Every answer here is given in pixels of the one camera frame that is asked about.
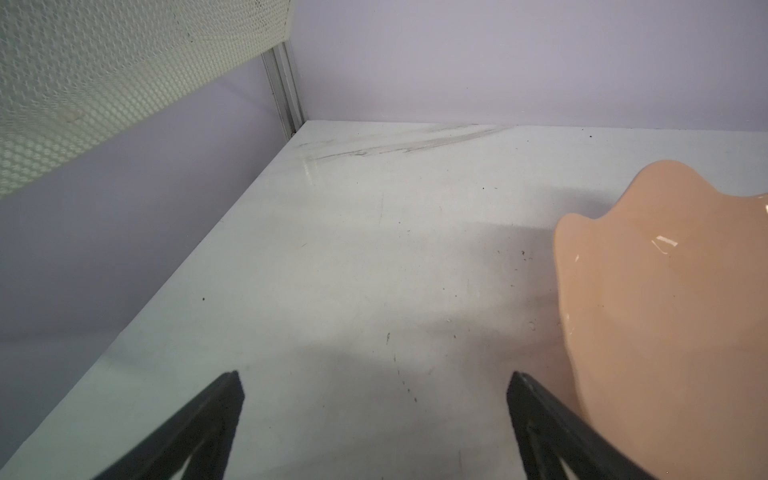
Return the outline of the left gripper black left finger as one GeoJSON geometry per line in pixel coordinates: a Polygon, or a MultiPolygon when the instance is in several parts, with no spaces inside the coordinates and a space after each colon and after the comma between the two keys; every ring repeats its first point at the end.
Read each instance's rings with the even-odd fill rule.
{"type": "Polygon", "coordinates": [[[222,479],[244,400],[239,373],[223,373],[97,477],[222,479]]]}

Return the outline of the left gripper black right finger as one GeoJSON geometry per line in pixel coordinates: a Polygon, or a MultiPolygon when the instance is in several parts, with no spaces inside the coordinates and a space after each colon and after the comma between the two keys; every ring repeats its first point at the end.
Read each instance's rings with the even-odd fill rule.
{"type": "Polygon", "coordinates": [[[512,374],[506,400],[529,479],[650,479],[533,376],[512,374]]]}

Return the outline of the peach wavy fruit bowl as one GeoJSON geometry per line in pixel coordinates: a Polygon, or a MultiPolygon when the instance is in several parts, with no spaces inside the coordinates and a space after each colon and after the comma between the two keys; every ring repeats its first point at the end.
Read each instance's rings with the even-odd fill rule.
{"type": "Polygon", "coordinates": [[[767,475],[767,198],[671,160],[553,238],[585,421],[659,479],[767,475]]]}

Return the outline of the white perforated metal shelf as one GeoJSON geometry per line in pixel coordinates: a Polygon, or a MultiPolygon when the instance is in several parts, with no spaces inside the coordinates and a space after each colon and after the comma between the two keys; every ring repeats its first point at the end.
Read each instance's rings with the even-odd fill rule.
{"type": "Polygon", "coordinates": [[[290,1],[1,4],[1,192],[288,40],[290,1]]]}

